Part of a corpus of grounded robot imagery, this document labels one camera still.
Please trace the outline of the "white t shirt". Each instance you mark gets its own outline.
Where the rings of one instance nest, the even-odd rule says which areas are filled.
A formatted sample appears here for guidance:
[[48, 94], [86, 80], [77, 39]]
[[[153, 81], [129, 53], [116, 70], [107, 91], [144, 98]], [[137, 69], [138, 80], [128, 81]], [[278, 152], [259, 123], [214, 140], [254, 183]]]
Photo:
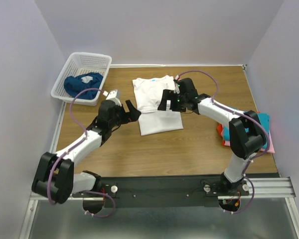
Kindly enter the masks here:
[[179, 112], [159, 111], [163, 90], [174, 90], [173, 77], [132, 80], [137, 109], [141, 112], [139, 126], [142, 136], [183, 129]]

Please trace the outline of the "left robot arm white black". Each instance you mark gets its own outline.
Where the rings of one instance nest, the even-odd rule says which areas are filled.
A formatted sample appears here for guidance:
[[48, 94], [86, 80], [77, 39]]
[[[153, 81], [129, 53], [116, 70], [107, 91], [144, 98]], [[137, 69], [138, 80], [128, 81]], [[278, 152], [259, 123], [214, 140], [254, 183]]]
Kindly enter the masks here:
[[102, 101], [98, 115], [77, 140], [56, 153], [44, 153], [34, 176], [32, 192], [46, 197], [52, 204], [63, 204], [71, 194], [79, 192], [97, 196], [102, 190], [101, 176], [90, 171], [75, 174], [74, 169], [88, 154], [101, 147], [113, 131], [139, 119], [141, 112], [131, 101], [127, 100], [126, 105], [128, 112], [112, 100]]

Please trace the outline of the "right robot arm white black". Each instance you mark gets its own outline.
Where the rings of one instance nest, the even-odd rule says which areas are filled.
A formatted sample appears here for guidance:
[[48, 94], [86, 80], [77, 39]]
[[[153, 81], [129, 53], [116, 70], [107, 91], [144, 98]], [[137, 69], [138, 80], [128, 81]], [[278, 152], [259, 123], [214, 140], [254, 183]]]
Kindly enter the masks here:
[[190, 78], [175, 81], [175, 89], [164, 89], [159, 111], [190, 110], [207, 116], [229, 129], [232, 158], [220, 176], [217, 188], [225, 195], [237, 190], [253, 158], [267, 145], [268, 134], [261, 126], [255, 111], [238, 111], [214, 100], [207, 94], [199, 94]]

